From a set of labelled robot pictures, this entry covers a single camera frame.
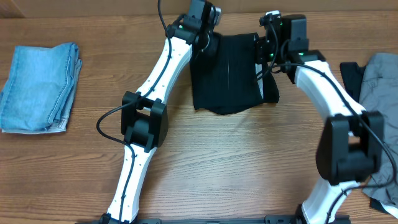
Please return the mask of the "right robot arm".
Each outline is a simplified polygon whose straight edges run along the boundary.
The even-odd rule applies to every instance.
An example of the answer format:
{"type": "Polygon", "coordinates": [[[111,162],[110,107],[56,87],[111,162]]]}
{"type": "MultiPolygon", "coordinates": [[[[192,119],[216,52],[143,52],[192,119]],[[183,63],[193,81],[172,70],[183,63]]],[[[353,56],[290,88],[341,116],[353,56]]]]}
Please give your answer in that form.
{"type": "Polygon", "coordinates": [[[309,49],[304,15],[271,11],[259,24],[267,33],[255,44],[256,62],[263,65],[258,79],[279,68],[310,98],[324,122],[315,159],[320,178],[310,196],[295,214],[269,215],[265,222],[349,223],[336,212],[352,190],[362,188],[362,182],[380,169],[383,117],[352,99],[322,53],[309,49]]]}

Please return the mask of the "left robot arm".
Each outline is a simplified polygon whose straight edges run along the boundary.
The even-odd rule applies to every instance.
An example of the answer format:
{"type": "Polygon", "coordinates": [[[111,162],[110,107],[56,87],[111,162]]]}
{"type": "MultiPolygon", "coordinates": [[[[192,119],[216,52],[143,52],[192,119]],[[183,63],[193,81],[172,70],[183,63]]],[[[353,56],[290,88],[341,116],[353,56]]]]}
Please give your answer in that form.
{"type": "Polygon", "coordinates": [[[164,48],[147,80],[136,92],[125,92],[121,106],[100,117],[121,112],[124,160],[113,201],[99,223],[136,222],[149,162],[169,128],[167,100],[194,52],[206,56],[216,53],[219,39],[213,30],[220,19],[220,8],[208,1],[192,0],[186,14],[163,26],[164,48]]]}

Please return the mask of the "dark green shorts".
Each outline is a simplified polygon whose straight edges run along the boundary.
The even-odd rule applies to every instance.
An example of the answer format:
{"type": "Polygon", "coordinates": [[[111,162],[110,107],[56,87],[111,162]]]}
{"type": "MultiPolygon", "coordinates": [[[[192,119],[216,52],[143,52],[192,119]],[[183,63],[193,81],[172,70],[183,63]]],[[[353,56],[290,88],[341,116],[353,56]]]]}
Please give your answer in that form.
{"type": "Polygon", "coordinates": [[[214,59],[195,58],[195,52],[190,62],[195,110],[226,115],[279,102],[272,75],[256,80],[260,73],[254,62],[255,34],[222,35],[214,59]]]}

